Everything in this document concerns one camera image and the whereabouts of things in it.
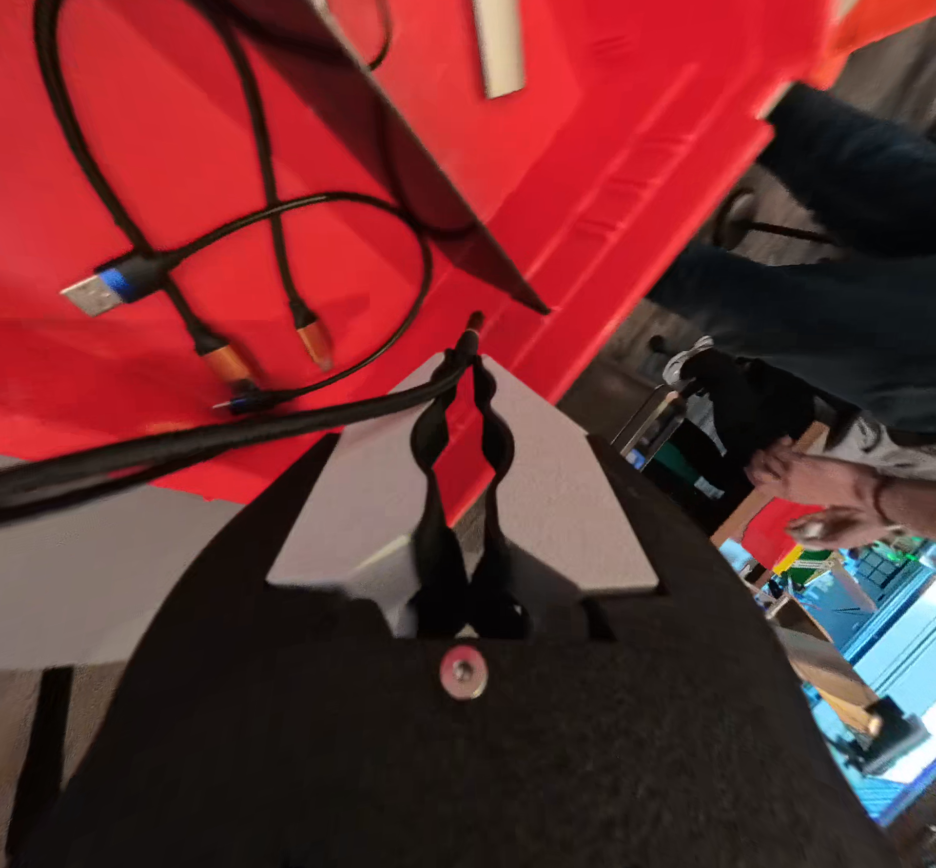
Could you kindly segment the black cable orange plugs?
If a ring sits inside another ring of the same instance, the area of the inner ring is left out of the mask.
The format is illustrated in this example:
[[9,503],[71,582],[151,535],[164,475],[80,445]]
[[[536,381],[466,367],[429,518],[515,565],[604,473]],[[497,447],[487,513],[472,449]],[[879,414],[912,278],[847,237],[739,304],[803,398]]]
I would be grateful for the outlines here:
[[1,524],[47,516],[134,489],[254,446],[403,413],[457,388],[474,362],[485,324],[473,312],[431,378],[404,391],[280,417],[252,417],[111,443],[2,470]]
[[[210,0],[182,0],[201,15],[216,32],[228,58],[240,80],[240,88],[250,117],[253,144],[259,166],[266,205],[280,203],[273,164],[273,145],[254,70],[232,25],[226,21],[222,11]],[[192,309],[181,289],[171,280],[165,270],[155,270],[155,259],[159,255],[151,246],[142,230],[130,217],[122,201],[101,172],[86,138],[81,130],[74,106],[64,78],[59,51],[59,19],[65,0],[35,0],[33,12],[34,45],[37,52],[40,74],[51,102],[53,113],[60,125],[71,153],[85,178],[97,194],[111,218],[123,231],[131,245],[128,261],[131,269],[123,268],[126,260],[121,258],[107,269],[112,276],[121,277],[115,282],[106,282],[105,270],[96,272],[98,282],[80,284],[78,287],[108,287],[115,296],[130,301],[137,296],[149,294],[143,283],[155,282],[153,291],[164,291],[187,329],[195,353],[215,371],[217,377],[237,387],[254,388],[254,376],[247,362],[222,336],[214,332]]]

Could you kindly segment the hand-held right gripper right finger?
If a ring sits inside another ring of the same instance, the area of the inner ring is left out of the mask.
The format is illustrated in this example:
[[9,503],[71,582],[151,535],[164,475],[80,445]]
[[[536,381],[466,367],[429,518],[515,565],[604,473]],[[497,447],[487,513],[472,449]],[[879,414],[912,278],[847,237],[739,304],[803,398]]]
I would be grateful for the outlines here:
[[477,633],[528,635],[584,601],[652,593],[659,577],[588,434],[493,359],[472,373],[492,470],[472,575]]

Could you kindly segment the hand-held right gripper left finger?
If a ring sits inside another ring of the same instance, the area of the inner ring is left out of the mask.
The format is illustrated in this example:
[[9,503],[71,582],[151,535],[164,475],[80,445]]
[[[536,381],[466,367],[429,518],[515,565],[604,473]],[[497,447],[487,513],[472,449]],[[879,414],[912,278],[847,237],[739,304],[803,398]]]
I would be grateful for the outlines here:
[[438,396],[345,427],[267,583],[373,602],[392,634],[415,635],[423,597],[459,585],[459,544],[432,470],[446,426]]

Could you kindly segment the black cable blue plugs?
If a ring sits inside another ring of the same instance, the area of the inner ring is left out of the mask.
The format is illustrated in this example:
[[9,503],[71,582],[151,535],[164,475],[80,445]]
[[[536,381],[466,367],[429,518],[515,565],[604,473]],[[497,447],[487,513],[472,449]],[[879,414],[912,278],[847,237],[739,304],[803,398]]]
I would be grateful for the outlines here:
[[100,264],[90,276],[62,289],[61,295],[87,316],[96,317],[119,305],[135,303],[158,292],[170,293],[173,285],[171,273],[180,264],[240,230],[268,222],[273,230],[277,231],[277,238],[280,240],[280,244],[276,246],[276,251],[281,254],[277,265],[281,283],[287,291],[290,310],[294,319],[298,321],[297,334],[312,360],[321,365],[331,350],[328,348],[328,339],[319,317],[293,293],[295,285],[285,251],[282,215],[334,203],[364,205],[400,220],[415,236],[421,261],[418,289],[407,314],[381,345],[355,364],[310,385],[284,390],[264,390],[257,385],[230,343],[211,330],[188,304],[182,308],[175,305],[177,315],[191,338],[195,353],[205,359],[206,363],[217,371],[218,377],[231,386],[232,398],[221,404],[220,408],[228,409],[234,416],[265,413],[277,406],[322,391],[366,369],[395,347],[414,324],[429,295],[434,262],[427,233],[421,230],[415,219],[401,207],[378,197],[345,191],[328,191],[289,199],[275,197],[266,207],[238,217],[175,249],[154,250],[148,244],[133,244],[128,252]]

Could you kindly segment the black bin divider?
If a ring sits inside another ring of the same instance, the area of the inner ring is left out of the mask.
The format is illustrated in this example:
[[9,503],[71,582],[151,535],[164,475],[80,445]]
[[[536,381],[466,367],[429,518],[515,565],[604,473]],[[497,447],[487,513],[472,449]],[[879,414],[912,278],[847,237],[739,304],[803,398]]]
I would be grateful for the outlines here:
[[361,53],[331,0],[207,0],[273,62],[294,92],[379,183],[403,218],[463,273],[540,315],[549,307],[379,85],[392,51],[389,0],[361,0],[379,43]]

